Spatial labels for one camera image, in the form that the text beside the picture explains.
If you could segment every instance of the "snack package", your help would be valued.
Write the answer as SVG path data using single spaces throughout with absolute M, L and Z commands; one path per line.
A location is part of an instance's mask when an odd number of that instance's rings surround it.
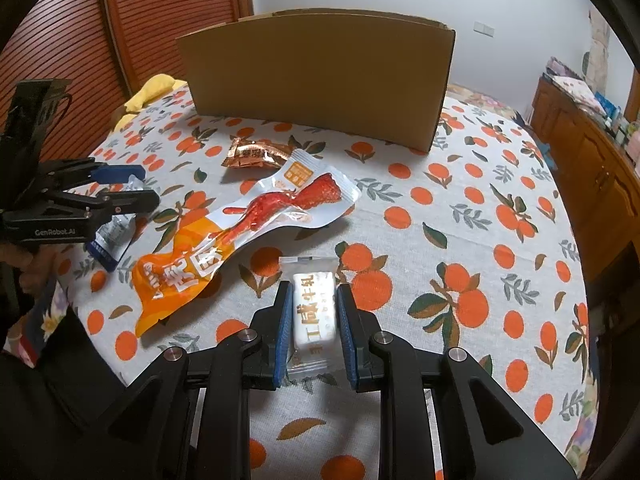
M 292 148 L 269 140 L 236 137 L 222 166 L 226 168 L 281 168 L 291 156 Z
M 293 287 L 289 379 L 343 367 L 335 308 L 338 258 L 280 258 L 280 268 Z
M 325 226 L 359 197 L 339 170 L 294 150 L 280 171 L 246 195 L 181 228 L 171 253 L 138 260 L 132 271 L 142 302 L 136 335 L 193 300 L 234 251 L 261 234 L 281 226 Z
M 145 184 L 131 175 L 123 191 L 140 191 Z M 136 233 L 136 215 L 114 215 L 110 222 L 101 225 L 95 233 L 95 240 L 85 244 L 85 248 L 107 272 L 113 272 L 122 259 Z

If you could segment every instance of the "chicken wing package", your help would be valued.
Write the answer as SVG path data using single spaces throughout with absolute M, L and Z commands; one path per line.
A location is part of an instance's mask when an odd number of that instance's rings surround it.
M 335 308 L 338 258 L 280 258 L 280 268 L 283 279 L 293 287 L 289 379 L 343 368 Z
M 240 247 L 277 227 L 325 226 L 359 197 L 339 170 L 294 150 L 277 173 L 246 195 L 178 230 L 171 253 L 138 260 L 132 272 L 142 302 L 136 335 L 193 300 Z

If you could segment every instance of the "wooden door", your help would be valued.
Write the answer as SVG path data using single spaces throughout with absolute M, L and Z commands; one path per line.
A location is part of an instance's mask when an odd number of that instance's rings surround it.
M 600 183 L 596 207 L 576 234 L 588 280 L 595 278 L 640 232 L 638 179 L 613 153 L 607 157 L 605 177 Z
M 563 175 L 563 186 L 560 189 L 580 251 L 589 250 L 588 244 L 580 246 L 577 233 L 596 207 L 600 186 L 606 178 L 608 153 L 608 148 L 604 145 L 606 141 L 600 137 L 601 134 L 588 127 L 585 121 L 580 118 L 578 123 L 582 137 L 575 150 L 575 163 Z
M 538 90 L 533 99 L 533 117 L 531 127 L 542 142 L 548 142 L 549 126 L 554 122 L 557 113 L 558 91 L 542 78 L 538 82 Z
M 127 81 L 133 92 L 151 76 L 184 79 L 175 39 L 253 13 L 250 0 L 106 0 Z
M 21 79 L 72 79 L 73 102 L 48 135 L 42 158 L 86 156 L 107 136 L 126 96 L 98 0 L 39 0 L 0 54 L 0 121 Z
M 582 142 L 582 123 L 579 111 L 574 108 L 559 108 L 556 120 L 549 128 L 548 143 L 551 146 L 551 156 L 558 166 L 554 177 L 558 186 L 571 180 L 574 165 L 580 164 L 577 152 Z

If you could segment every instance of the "metal screw head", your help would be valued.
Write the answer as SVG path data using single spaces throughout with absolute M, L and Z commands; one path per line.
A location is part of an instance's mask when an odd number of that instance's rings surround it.
M 241 341 L 248 343 L 258 337 L 258 333 L 253 328 L 243 328 L 238 332 L 238 337 Z
M 177 361 L 184 354 L 184 350 L 179 346 L 172 346 L 171 348 L 167 348 L 164 352 L 162 352 L 162 357 L 164 357 L 167 361 Z
M 461 363 L 466 359 L 467 353 L 462 348 L 455 346 L 449 350 L 449 357 L 451 357 L 451 359 L 453 359 L 454 361 Z
M 380 343 L 381 345 L 388 345 L 394 340 L 394 335 L 391 332 L 385 332 L 381 330 L 373 335 L 373 341 Z

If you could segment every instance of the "cardboard box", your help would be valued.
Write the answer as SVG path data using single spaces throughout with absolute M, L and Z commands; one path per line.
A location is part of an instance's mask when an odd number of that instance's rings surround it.
M 201 115 L 282 121 L 429 151 L 455 31 L 389 12 L 295 9 L 178 38 Z

